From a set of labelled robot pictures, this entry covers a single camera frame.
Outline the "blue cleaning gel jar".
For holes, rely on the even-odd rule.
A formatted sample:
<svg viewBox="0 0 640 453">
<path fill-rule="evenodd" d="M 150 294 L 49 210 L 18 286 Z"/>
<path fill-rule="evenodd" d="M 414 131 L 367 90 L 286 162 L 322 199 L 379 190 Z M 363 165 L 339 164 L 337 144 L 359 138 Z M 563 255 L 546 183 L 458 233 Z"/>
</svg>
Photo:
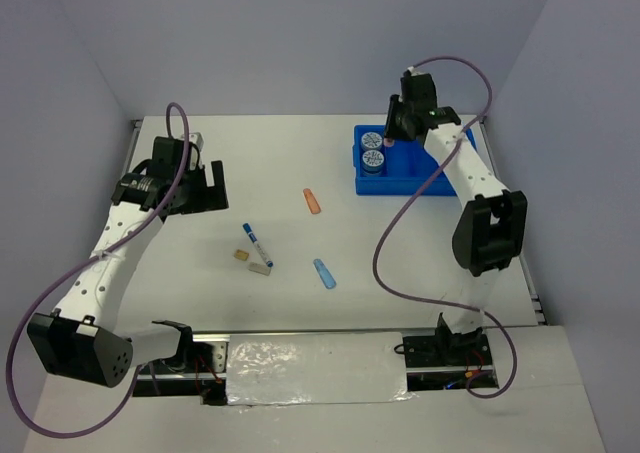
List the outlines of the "blue cleaning gel jar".
<svg viewBox="0 0 640 453">
<path fill-rule="evenodd" d="M 361 174 L 380 176 L 384 173 L 385 156 L 381 150 L 366 150 L 361 155 Z"/>
</svg>

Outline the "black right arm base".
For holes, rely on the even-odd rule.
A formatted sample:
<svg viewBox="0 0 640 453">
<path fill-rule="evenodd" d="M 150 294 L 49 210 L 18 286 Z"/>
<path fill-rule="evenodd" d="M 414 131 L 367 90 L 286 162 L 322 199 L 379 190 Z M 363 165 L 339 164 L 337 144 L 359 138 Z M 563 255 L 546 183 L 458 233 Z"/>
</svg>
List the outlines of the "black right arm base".
<svg viewBox="0 0 640 453">
<path fill-rule="evenodd" d="M 492 361 L 488 338 L 481 328 L 469 333 L 453 333 L 439 315 L 435 332 L 426 336 L 405 336 L 394 347 L 408 368 L 461 367 L 482 369 Z"/>
</svg>

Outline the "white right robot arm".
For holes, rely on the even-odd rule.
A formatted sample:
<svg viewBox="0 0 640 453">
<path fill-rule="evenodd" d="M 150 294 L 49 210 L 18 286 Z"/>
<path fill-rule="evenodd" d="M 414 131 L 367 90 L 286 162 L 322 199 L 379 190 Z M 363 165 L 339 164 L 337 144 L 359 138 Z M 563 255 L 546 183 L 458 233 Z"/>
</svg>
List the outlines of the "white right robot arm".
<svg viewBox="0 0 640 453">
<path fill-rule="evenodd" d="M 494 176 L 453 108 L 437 105 L 435 84 L 428 73 L 413 67 L 403 73 L 401 93 L 390 98 L 384 137 L 420 144 L 461 204 L 452 252 L 466 275 L 458 300 L 462 306 L 446 308 L 442 319 L 450 330 L 434 342 L 442 362 L 457 364 L 470 350 L 465 334 L 483 323 L 483 311 L 500 272 L 521 253 L 527 199 Z"/>
</svg>

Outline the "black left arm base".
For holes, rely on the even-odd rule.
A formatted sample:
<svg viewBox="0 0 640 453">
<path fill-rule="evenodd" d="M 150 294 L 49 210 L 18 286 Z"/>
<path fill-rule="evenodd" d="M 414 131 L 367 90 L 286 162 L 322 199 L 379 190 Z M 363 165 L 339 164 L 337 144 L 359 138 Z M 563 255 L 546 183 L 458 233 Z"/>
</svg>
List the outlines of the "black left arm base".
<svg viewBox="0 0 640 453">
<path fill-rule="evenodd" d="M 229 335 L 196 333 L 183 359 L 158 359 L 142 368 L 133 397 L 186 397 L 226 406 L 229 341 Z"/>
</svg>

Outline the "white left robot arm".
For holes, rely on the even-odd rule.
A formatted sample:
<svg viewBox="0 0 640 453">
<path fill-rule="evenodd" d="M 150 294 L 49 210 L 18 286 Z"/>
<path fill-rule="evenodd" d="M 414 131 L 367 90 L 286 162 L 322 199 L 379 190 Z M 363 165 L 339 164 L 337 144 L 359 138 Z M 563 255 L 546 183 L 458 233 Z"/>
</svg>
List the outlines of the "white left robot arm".
<svg viewBox="0 0 640 453">
<path fill-rule="evenodd" d="M 115 326 L 137 266 L 167 217 L 228 206 L 223 165 L 212 162 L 215 183 L 208 185 L 203 145 L 198 132 L 178 139 L 158 137 L 151 157 L 118 181 L 92 253 L 96 262 L 76 275 L 51 313 L 36 313 L 27 325 L 48 373 L 112 388 L 139 365 L 162 361 L 182 372 L 195 364 L 202 350 L 184 323 L 154 320 L 121 335 Z"/>
</svg>

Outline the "blue plastic sorting bin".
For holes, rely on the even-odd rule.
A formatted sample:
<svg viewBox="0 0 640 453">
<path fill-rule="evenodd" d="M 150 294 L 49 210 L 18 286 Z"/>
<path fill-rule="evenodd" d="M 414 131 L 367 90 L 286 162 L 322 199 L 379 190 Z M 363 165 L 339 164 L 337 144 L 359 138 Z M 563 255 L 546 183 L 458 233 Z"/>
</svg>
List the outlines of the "blue plastic sorting bin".
<svg viewBox="0 0 640 453">
<path fill-rule="evenodd" d="M 360 138 L 367 131 L 383 136 L 382 125 L 356 125 L 352 148 L 355 168 L 355 192 L 360 196 L 411 196 L 438 168 L 438 163 L 417 142 L 398 142 L 383 148 L 384 173 L 380 176 L 361 174 Z"/>
</svg>

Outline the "blue whiteboard marker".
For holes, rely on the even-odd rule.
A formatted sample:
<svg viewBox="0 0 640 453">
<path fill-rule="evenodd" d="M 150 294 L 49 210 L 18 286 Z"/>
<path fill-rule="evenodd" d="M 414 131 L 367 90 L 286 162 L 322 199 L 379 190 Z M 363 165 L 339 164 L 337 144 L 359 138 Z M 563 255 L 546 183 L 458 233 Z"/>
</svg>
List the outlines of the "blue whiteboard marker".
<svg viewBox="0 0 640 453">
<path fill-rule="evenodd" d="M 263 246 L 261 245 L 261 243 L 259 242 L 259 240 L 257 239 L 256 234 L 254 233 L 251 225 L 249 223 L 244 223 L 243 224 L 243 230 L 245 231 L 245 233 L 247 234 L 247 236 L 249 237 L 249 239 L 251 240 L 254 248 L 256 249 L 256 251 L 258 252 L 259 256 L 261 257 L 262 261 L 264 262 L 264 264 L 269 267 L 272 268 L 274 266 L 273 261 L 271 260 L 269 254 L 266 252 L 266 250 L 263 248 Z"/>
</svg>

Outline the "yellow eraser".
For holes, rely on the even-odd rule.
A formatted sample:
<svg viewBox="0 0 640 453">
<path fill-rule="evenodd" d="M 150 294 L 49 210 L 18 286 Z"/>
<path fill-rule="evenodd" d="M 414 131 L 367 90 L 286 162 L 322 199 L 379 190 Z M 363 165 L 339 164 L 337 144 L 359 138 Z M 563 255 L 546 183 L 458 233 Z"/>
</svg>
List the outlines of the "yellow eraser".
<svg viewBox="0 0 640 453">
<path fill-rule="evenodd" d="M 249 253 L 244 250 L 237 249 L 234 252 L 234 257 L 240 261 L 247 261 L 249 258 Z"/>
</svg>

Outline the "grey white eraser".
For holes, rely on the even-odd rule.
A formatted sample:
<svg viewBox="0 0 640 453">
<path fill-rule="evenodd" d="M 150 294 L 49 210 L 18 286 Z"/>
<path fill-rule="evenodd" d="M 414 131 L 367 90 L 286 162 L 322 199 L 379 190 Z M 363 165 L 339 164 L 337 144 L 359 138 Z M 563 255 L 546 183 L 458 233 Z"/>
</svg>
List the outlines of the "grey white eraser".
<svg viewBox="0 0 640 453">
<path fill-rule="evenodd" d="M 251 262 L 248 264 L 248 270 L 264 276 L 269 276 L 271 273 L 271 268 L 269 266 L 255 262 Z"/>
</svg>

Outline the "silver foil sheet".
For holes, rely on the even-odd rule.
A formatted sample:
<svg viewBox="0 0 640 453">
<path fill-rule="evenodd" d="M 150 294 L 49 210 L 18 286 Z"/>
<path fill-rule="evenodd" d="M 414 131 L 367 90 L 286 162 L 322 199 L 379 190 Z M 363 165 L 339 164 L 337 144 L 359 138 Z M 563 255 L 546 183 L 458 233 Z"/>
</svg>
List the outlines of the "silver foil sheet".
<svg viewBox="0 0 640 453">
<path fill-rule="evenodd" d="M 369 404 L 411 397 L 395 332 L 236 335 L 230 339 L 231 405 Z"/>
</svg>

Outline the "aluminium table edge rail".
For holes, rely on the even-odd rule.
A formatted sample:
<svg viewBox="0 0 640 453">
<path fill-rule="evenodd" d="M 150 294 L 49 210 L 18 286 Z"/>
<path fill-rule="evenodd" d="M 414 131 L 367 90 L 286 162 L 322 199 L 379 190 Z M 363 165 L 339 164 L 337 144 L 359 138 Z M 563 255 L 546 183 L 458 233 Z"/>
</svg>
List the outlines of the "aluminium table edge rail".
<svg viewBox="0 0 640 453">
<path fill-rule="evenodd" d="M 518 264 L 524 276 L 529 296 L 532 302 L 536 320 L 539 325 L 547 325 L 539 296 L 537 295 L 528 267 L 522 257 L 524 231 L 528 200 L 519 190 L 511 191 L 505 185 L 500 187 L 501 193 L 497 199 L 490 199 L 491 209 L 498 214 L 498 225 L 492 226 L 488 247 L 499 249 L 505 254 L 518 259 Z"/>
</svg>

